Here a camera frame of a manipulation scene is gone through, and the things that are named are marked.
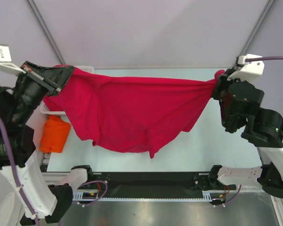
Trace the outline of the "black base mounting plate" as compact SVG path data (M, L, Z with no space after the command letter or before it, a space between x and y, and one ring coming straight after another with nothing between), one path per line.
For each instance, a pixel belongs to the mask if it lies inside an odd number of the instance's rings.
M203 191L236 189L212 179L208 172L102 172L93 179L107 182L104 198L110 199L190 199L203 197Z

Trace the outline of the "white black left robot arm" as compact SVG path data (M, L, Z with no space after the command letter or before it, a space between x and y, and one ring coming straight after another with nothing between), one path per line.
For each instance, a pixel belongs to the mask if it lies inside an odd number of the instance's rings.
M58 95L74 70L73 66L44 67L24 62L15 87L0 86L0 173L22 202L23 226L38 225L40 219L58 223L70 208L74 192L95 182L91 167L81 165L56 184L47 185L37 159L34 130L27 125L44 97Z

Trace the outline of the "white plastic laundry basket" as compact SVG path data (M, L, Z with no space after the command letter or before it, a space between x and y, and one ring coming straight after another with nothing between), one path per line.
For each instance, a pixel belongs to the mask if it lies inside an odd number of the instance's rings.
M94 71L95 71L92 66L78 65L76 67L79 68L80 70L86 71L88 73L94 73ZM64 111L51 111L43 101L40 104L40 112L42 114L55 115L57 117L66 115L66 113Z

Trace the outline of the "orange folded t shirt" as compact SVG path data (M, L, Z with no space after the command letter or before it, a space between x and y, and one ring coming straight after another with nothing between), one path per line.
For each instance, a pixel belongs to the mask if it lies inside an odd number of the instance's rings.
M40 151L43 153L62 153L71 125L61 118L50 115L43 127Z

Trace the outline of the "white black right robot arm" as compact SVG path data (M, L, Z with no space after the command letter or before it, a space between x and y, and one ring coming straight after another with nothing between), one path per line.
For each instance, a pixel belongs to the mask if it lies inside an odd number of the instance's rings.
M262 108L264 91L241 78L230 79L234 69L216 72L217 84L212 98L219 102L221 123L226 132L243 128L241 137L253 144L262 165L252 168L212 167L208 184L261 187L271 196L283 199L283 117Z

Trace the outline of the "red t shirt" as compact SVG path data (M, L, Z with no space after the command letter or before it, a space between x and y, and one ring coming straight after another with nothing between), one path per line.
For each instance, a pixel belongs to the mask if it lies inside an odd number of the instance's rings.
M111 77L75 69L62 91L44 103L64 111L82 141L153 158L181 132L191 131L216 84L216 79Z

